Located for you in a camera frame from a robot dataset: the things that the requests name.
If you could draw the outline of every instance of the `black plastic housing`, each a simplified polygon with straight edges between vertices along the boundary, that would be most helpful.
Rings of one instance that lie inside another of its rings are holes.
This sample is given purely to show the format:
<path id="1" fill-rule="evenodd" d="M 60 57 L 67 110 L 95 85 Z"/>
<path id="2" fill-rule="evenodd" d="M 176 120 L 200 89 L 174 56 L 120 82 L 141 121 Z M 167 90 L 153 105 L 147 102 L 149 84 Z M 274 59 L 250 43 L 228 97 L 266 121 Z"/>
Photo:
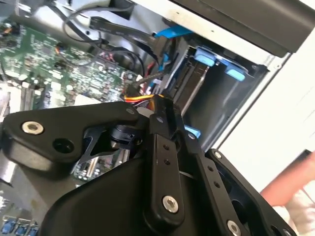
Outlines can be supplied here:
<path id="1" fill-rule="evenodd" d="M 171 0 L 256 46 L 283 57 L 315 27 L 315 10 L 299 0 Z"/>

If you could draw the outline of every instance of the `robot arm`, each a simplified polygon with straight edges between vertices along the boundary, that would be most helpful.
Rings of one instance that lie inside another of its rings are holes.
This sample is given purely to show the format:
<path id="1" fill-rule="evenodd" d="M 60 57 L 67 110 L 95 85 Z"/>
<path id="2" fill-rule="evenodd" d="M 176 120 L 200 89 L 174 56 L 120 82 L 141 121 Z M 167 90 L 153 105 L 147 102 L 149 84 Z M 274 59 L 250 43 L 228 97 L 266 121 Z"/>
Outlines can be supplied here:
<path id="1" fill-rule="evenodd" d="M 115 102 L 10 114 L 1 146 L 10 166 L 1 179 L 39 236 L 296 235 L 222 153 L 204 155 L 180 109 L 159 95 L 137 110 Z M 76 163 L 120 148 L 127 162 L 75 188 Z"/>

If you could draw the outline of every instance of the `yellow wire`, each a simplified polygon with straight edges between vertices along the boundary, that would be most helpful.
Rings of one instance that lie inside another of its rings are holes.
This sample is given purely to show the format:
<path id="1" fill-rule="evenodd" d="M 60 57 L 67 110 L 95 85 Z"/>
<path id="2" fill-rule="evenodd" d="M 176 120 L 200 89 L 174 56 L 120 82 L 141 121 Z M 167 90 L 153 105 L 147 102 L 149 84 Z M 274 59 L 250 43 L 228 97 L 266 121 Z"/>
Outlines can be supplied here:
<path id="1" fill-rule="evenodd" d="M 152 95 L 144 95 L 144 96 L 139 96 L 139 97 L 127 97 L 125 96 L 125 100 L 143 100 L 143 99 L 148 99 L 152 98 L 155 94 Z"/>

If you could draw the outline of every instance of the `silver screw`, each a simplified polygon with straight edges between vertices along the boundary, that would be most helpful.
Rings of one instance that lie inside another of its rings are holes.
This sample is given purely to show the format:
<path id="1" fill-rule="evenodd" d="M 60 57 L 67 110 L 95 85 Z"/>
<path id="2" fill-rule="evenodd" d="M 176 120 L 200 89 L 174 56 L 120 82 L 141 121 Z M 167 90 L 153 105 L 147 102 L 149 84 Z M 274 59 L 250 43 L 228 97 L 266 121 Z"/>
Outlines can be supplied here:
<path id="1" fill-rule="evenodd" d="M 157 120 L 159 121 L 159 122 L 161 122 L 161 123 L 163 123 L 164 121 L 163 121 L 163 119 L 161 118 L 161 117 L 157 117 Z"/>
<path id="2" fill-rule="evenodd" d="M 195 139 L 195 136 L 191 133 L 188 134 L 188 137 L 190 137 L 191 139 Z"/>
<path id="3" fill-rule="evenodd" d="M 218 159 L 221 159 L 221 158 L 222 158 L 221 154 L 218 153 L 217 151 L 215 151 L 215 156 L 216 156 Z"/>
<path id="4" fill-rule="evenodd" d="M 133 111 L 132 109 L 130 109 L 130 108 L 127 108 L 126 111 L 127 111 L 128 113 L 132 114 L 132 115 L 134 114 L 134 111 Z"/>
<path id="5" fill-rule="evenodd" d="M 241 236 L 242 235 L 240 228 L 238 227 L 238 225 L 234 221 L 229 220 L 227 222 L 227 227 L 234 236 Z"/>
<path id="6" fill-rule="evenodd" d="M 292 236 L 292 234 L 289 232 L 289 230 L 283 229 L 283 231 L 284 231 L 284 234 L 285 234 L 286 236 Z"/>
<path id="7" fill-rule="evenodd" d="M 27 134 L 38 135 L 44 132 L 44 127 L 36 121 L 27 121 L 22 124 L 22 130 Z"/>
<path id="8" fill-rule="evenodd" d="M 162 200 L 164 208 L 170 213 L 178 212 L 178 203 L 172 196 L 165 196 Z"/>

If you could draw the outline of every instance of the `red wire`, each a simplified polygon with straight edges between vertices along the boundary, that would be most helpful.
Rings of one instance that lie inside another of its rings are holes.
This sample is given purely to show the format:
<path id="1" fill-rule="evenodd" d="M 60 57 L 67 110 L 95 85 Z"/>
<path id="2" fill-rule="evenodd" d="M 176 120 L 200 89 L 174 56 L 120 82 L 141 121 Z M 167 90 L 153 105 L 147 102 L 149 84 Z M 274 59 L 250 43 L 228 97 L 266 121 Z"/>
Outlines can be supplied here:
<path id="1" fill-rule="evenodd" d="M 139 99 L 139 100 L 125 100 L 125 102 L 129 102 L 129 103 L 135 103 L 135 102 L 141 102 L 144 101 L 146 99 Z"/>
<path id="2" fill-rule="evenodd" d="M 148 66 L 147 66 L 147 72 L 145 74 L 145 76 L 148 76 L 150 73 L 150 69 L 152 69 L 152 67 L 155 65 L 155 61 L 151 62 Z"/>

